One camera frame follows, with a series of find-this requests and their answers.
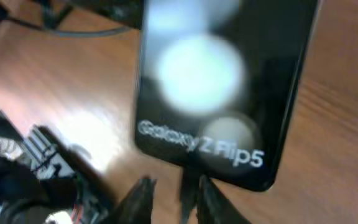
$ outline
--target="number 5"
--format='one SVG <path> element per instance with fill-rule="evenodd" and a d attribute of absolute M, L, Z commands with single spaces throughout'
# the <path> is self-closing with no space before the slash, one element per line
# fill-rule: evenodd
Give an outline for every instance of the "number 5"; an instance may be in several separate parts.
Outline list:
<path fill-rule="evenodd" d="M 251 155 L 251 166 L 259 168 L 264 164 L 264 160 L 262 159 L 262 156 L 264 156 L 265 153 L 260 150 L 254 150 Z"/>

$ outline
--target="brown wooden surface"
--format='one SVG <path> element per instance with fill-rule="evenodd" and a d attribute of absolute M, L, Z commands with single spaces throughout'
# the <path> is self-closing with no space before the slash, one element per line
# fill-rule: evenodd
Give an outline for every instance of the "brown wooden surface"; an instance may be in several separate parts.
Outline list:
<path fill-rule="evenodd" d="M 36 9 L 27 2 L 18 15 L 36 21 Z M 116 25 L 77 10 L 62 28 Z M 23 133 L 45 123 L 82 144 L 118 198 L 142 175 L 157 178 L 153 223 L 178 223 L 180 169 L 130 144 L 138 48 L 135 30 L 85 40 L 11 26 L 0 39 L 0 105 Z M 323 5 L 273 188 L 218 185 L 256 224 L 358 223 L 358 0 Z"/>

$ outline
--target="wood grain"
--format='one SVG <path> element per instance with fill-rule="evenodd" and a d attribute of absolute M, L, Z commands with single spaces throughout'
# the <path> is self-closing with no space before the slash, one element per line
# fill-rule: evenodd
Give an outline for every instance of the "wood grain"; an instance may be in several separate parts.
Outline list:
<path fill-rule="evenodd" d="M 18 13 L 38 15 L 30 2 Z M 62 29 L 114 26 L 76 10 Z M 157 178 L 153 221 L 178 223 L 180 169 L 131 145 L 138 49 L 135 30 L 85 40 L 10 26 L 0 38 L 0 105 L 24 134 L 45 123 L 84 146 L 118 198 L 139 177 Z M 253 223 L 358 223 L 358 0 L 322 6 L 273 188 L 218 186 Z"/>

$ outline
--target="wooden table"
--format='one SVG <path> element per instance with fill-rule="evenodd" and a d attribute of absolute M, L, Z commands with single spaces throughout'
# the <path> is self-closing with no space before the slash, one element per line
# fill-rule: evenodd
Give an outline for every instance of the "wooden table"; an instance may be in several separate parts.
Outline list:
<path fill-rule="evenodd" d="M 17 15 L 36 21 L 36 9 L 27 2 Z M 62 28 L 114 26 L 75 11 Z M 24 134 L 48 124 L 84 146 L 119 199 L 139 177 L 157 178 L 153 221 L 177 223 L 180 169 L 131 144 L 138 49 L 136 30 L 85 40 L 11 26 L 0 39 L 0 105 Z M 323 5 L 273 188 L 218 186 L 253 223 L 358 223 L 358 0 Z"/>

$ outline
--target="gray cord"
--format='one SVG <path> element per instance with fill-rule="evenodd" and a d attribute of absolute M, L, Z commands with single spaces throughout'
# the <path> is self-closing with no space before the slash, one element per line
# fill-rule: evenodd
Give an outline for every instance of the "gray cord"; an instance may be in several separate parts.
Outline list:
<path fill-rule="evenodd" d="M 57 35 L 59 37 L 75 37 L 75 38 L 94 38 L 94 37 L 108 37 L 112 35 L 118 35 L 121 33 L 125 33 L 131 30 L 131 28 L 122 26 L 114 29 L 108 29 L 108 30 L 101 30 L 101 31 L 94 31 L 94 32 L 81 32 L 81 31 L 63 31 L 63 30 L 52 30 L 48 29 L 46 27 L 38 26 L 35 24 L 32 24 L 30 22 L 22 21 L 20 19 L 16 19 L 13 17 L 6 18 L 7 21 L 13 22 L 17 25 L 20 25 L 22 27 L 26 27 L 29 29 L 41 31 L 41 32 L 47 32 L 49 34 Z"/>

